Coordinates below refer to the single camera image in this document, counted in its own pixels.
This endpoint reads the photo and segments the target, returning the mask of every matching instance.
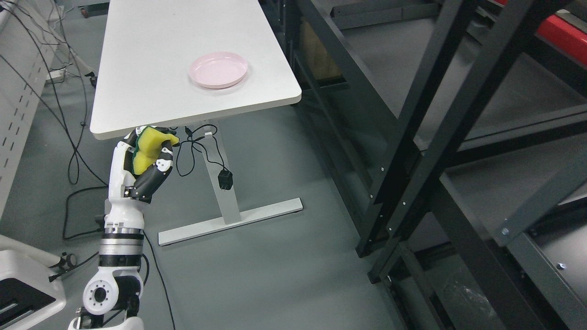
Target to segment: pink plate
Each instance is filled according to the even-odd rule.
[[[247,73],[247,61],[229,52],[204,55],[190,66],[190,77],[198,85],[207,88],[226,88],[236,85]]]

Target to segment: sponge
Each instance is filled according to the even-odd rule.
[[[133,155],[133,172],[141,175],[157,160],[164,141],[171,141],[171,145],[179,143],[180,139],[170,133],[162,133],[153,127],[147,126],[137,139],[137,147]]]

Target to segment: perforated panel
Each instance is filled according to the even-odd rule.
[[[19,1],[38,24],[49,30],[45,19],[26,1]],[[31,33],[41,38],[41,30],[30,18],[18,9],[19,16]],[[45,64],[27,31],[10,13],[0,13],[0,22],[4,27],[0,31],[0,54],[26,79],[39,95],[42,92],[47,70]],[[48,43],[56,43],[48,33],[44,34]],[[56,46],[39,45],[48,64],[51,63]],[[0,216],[4,211],[8,194],[13,185],[16,169],[21,159],[26,138],[29,134],[39,99],[31,87],[0,59]]]

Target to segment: white table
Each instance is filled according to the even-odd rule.
[[[221,90],[193,84],[190,64],[218,51],[247,60],[243,81]],[[184,126],[301,99],[301,89],[257,0],[111,0],[99,73],[90,123],[98,139],[123,136],[146,124]],[[214,143],[210,137],[202,142]],[[219,144],[226,161],[221,138]],[[222,217],[161,232],[160,245],[302,209],[296,198],[240,212],[234,188],[218,188],[218,166],[208,171]]]

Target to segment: floor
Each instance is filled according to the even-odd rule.
[[[106,18],[83,19],[72,11],[64,22],[70,44],[94,68],[99,67]],[[57,89],[77,136],[84,120],[80,81],[68,78]],[[86,89],[91,109],[94,90],[87,81]],[[55,106],[50,88],[42,97]],[[230,117],[220,126],[240,208],[300,197],[304,210],[168,247],[156,245],[177,329],[394,329],[389,297],[366,276],[373,260],[356,256],[358,234],[295,108]],[[95,140],[87,126],[84,129],[80,152],[106,179],[116,141]],[[82,168],[79,183],[69,184],[70,155],[65,134],[40,106],[0,234],[55,254],[72,252],[81,260],[97,250],[99,236],[61,240],[65,199],[99,182]],[[185,157],[178,166],[184,170],[191,166],[189,161]],[[95,228],[93,218],[103,212],[105,198],[104,190],[74,197],[68,234]],[[154,196],[145,212],[146,231],[155,242],[161,230],[218,216],[208,174],[198,157],[193,174],[180,178],[174,173]],[[171,329],[163,287],[147,246],[145,251],[151,274],[139,316],[146,329]],[[33,329],[65,329],[96,266],[94,259],[64,276],[67,306]]]

